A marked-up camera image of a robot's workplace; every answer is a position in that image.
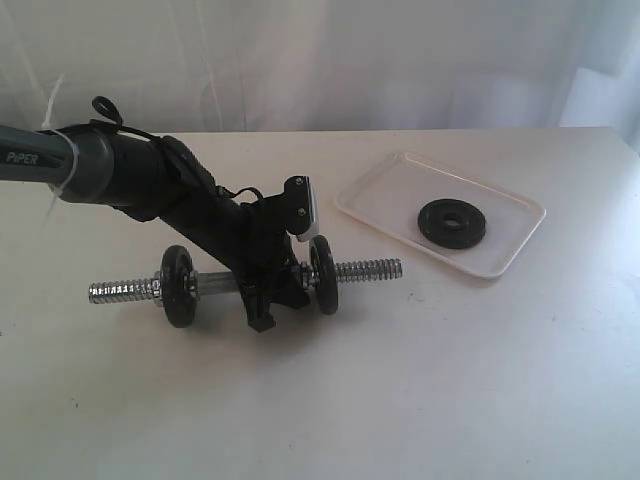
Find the white tray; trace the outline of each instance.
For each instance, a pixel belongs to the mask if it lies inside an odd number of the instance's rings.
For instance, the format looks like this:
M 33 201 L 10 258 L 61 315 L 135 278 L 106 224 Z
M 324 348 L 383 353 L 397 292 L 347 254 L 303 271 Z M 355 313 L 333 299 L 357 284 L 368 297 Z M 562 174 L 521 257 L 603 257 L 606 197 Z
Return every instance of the white tray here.
M 487 232 L 467 250 L 439 247 L 418 229 L 427 203 L 455 198 L 484 213 Z M 427 255 L 481 278 L 497 278 L 511 264 L 545 217 L 537 202 L 413 153 L 376 165 L 336 197 L 340 210 Z

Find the white curtain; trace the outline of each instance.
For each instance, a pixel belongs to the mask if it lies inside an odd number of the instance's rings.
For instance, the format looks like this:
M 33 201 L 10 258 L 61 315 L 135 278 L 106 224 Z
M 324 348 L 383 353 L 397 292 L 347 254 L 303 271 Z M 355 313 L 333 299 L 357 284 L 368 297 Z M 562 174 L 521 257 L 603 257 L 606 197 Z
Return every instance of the white curtain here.
M 150 131 L 610 125 L 640 148 L 640 0 L 0 0 L 0 123 Z

